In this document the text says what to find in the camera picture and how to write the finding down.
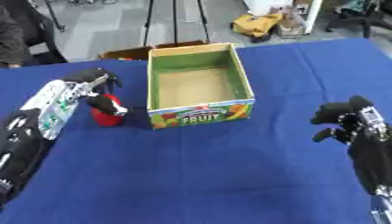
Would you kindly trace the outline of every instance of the black glove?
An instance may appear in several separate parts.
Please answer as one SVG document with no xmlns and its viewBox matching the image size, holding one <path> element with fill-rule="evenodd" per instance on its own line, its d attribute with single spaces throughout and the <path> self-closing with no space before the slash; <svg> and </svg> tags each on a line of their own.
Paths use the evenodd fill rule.
<svg viewBox="0 0 392 224">
<path fill-rule="evenodd" d="M 83 83 L 83 82 L 93 83 L 94 81 L 97 81 L 99 78 L 103 77 L 104 75 L 108 76 L 106 85 L 108 87 L 109 93 L 113 93 L 114 83 L 120 88 L 123 86 L 123 83 L 120 81 L 118 76 L 100 67 L 93 67 L 87 70 L 80 71 L 78 73 L 70 74 L 64 77 L 63 81 L 72 81 L 76 83 Z M 105 92 L 103 85 L 96 86 L 95 92 L 103 94 Z"/>
<path fill-rule="evenodd" d="M 39 131 L 38 118 L 37 108 L 15 111 L 0 128 L 0 204 L 21 190 L 45 155 L 48 145 Z"/>
<path fill-rule="evenodd" d="M 360 118 L 350 103 L 327 103 L 322 105 L 313 124 L 333 123 L 338 129 L 325 129 L 313 138 L 320 142 L 328 137 L 350 144 L 348 155 L 353 160 L 355 173 L 369 194 L 375 194 L 378 186 L 392 186 L 392 141 L 370 139 L 360 126 Z"/>
<path fill-rule="evenodd" d="M 112 115 L 112 116 L 124 116 L 130 112 L 130 108 L 125 108 L 121 105 L 118 105 L 112 99 L 104 96 L 89 96 L 87 98 L 87 104 L 95 109 L 99 109 L 101 112 Z"/>
</svg>

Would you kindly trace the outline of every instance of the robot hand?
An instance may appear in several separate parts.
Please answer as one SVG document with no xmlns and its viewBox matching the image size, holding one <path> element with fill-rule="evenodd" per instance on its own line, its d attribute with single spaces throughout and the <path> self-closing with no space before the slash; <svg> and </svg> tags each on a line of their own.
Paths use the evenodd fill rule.
<svg viewBox="0 0 392 224">
<path fill-rule="evenodd" d="M 92 68 L 53 80 L 42 87 L 24 106 L 14 111 L 0 126 L 0 206 L 16 196 L 38 168 L 79 99 L 104 113 L 124 116 L 129 109 L 100 94 L 104 84 L 113 91 L 121 86 L 118 77 L 101 68 Z"/>
<path fill-rule="evenodd" d="M 350 102 L 327 103 L 311 119 L 313 124 L 332 123 L 337 129 L 324 129 L 313 141 L 328 137 L 348 144 L 348 154 L 362 186 L 369 194 L 392 195 L 392 139 L 390 127 L 365 99 L 354 96 Z"/>
<path fill-rule="evenodd" d="M 87 104 L 103 113 L 125 116 L 131 111 L 130 108 L 118 105 L 115 101 L 102 95 L 105 93 L 104 84 L 107 85 L 110 93 L 113 93 L 114 83 L 120 88 L 123 86 L 116 75 L 102 68 L 92 68 L 68 75 L 63 81 L 79 91 L 79 94 L 76 94 L 78 97 L 86 96 Z"/>
</svg>

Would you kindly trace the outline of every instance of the fruit graphic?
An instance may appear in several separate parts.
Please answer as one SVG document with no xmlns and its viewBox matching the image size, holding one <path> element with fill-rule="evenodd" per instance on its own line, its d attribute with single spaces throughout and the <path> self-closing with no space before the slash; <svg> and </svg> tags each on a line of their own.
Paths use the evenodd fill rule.
<svg viewBox="0 0 392 224">
<path fill-rule="evenodd" d="M 225 114 L 225 117 L 230 117 L 230 116 L 233 116 L 235 113 L 233 113 L 233 112 L 226 112 L 226 114 Z"/>
<path fill-rule="evenodd" d="M 248 118 L 248 114 L 247 113 L 243 113 L 242 115 L 240 115 L 240 118 Z"/>
<path fill-rule="evenodd" d="M 169 124 L 170 126 L 179 126 L 179 120 L 177 119 L 169 119 L 166 121 L 167 124 Z"/>
<path fill-rule="evenodd" d="M 169 120 L 169 119 L 175 119 L 177 117 L 176 113 L 167 113 L 167 114 L 162 114 L 162 117 L 165 120 Z"/>
<path fill-rule="evenodd" d="M 154 129 L 164 129 L 167 126 L 164 118 L 158 114 L 152 115 L 151 121 Z"/>
<path fill-rule="evenodd" d="M 164 129 L 167 127 L 167 124 L 165 122 L 154 122 L 154 129 Z"/>
<path fill-rule="evenodd" d="M 242 116 L 246 117 L 246 115 L 247 115 L 246 113 L 248 111 L 248 108 L 249 108 L 248 104 L 245 104 L 245 105 L 242 105 L 242 104 L 231 105 L 228 113 L 231 112 L 231 113 L 234 113 L 234 114 L 229 116 L 227 118 L 227 120 L 234 120 L 234 119 L 237 119 L 237 118 L 242 117 Z"/>
<path fill-rule="evenodd" d="M 240 111 L 241 109 L 243 109 L 246 106 L 247 105 L 243 105 L 243 104 L 234 104 L 234 105 L 230 106 L 228 111 L 233 112 L 233 113 L 237 113 L 238 111 Z"/>
<path fill-rule="evenodd" d="M 208 105 L 196 107 L 195 110 L 208 109 Z"/>
</svg>

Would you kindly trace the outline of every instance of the silver robotic hand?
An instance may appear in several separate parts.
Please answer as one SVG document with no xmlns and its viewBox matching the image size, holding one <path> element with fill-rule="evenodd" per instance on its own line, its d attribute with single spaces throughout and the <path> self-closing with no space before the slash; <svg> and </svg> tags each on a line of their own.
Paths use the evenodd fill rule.
<svg viewBox="0 0 392 224">
<path fill-rule="evenodd" d="M 79 104 L 80 98 L 104 113 L 125 116 L 130 108 L 102 95 L 118 77 L 102 68 L 91 68 L 53 80 L 0 126 L 0 205 L 15 197 L 38 168 Z"/>
<path fill-rule="evenodd" d="M 313 141 L 331 137 L 349 146 L 355 173 L 372 197 L 374 220 L 392 224 L 392 131 L 373 103 L 360 96 L 349 102 L 327 103 L 319 108 L 311 123 L 338 126 L 320 131 Z"/>
</svg>

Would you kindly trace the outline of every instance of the cardboard box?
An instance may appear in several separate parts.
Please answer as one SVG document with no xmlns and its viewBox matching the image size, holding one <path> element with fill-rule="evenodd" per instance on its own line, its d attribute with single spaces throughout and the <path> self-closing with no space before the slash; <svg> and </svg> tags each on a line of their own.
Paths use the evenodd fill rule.
<svg viewBox="0 0 392 224">
<path fill-rule="evenodd" d="M 179 42 L 177 46 L 200 46 L 204 45 L 205 42 L 202 40 L 194 40 L 188 42 Z M 162 44 L 154 46 L 142 46 L 132 49 L 112 51 L 98 54 L 98 60 L 147 60 L 149 58 L 149 51 L 152 48 L 167 48 L 175 47 L 173 43 Z"/>
<path fill-rule="evenodd" d="M 138 47 L 133 49 L 105 52 L 98 54 L 99 60 L 147 60 L 149 58 L 149 51 L 152 49 L 151 46 Z"/>
<path fill-rule="evenodd" d="M 296 13 L 288 13 L 277 24 L 276 33 L 281 38 L 300 38 L 305 34 L 305 21 Z"/>
<path fill-rule="evenodd" d="M 249 118 L 255 102 L 232 44 L 153 49 L 148 85 L 154 129 Z"/>
</svg>

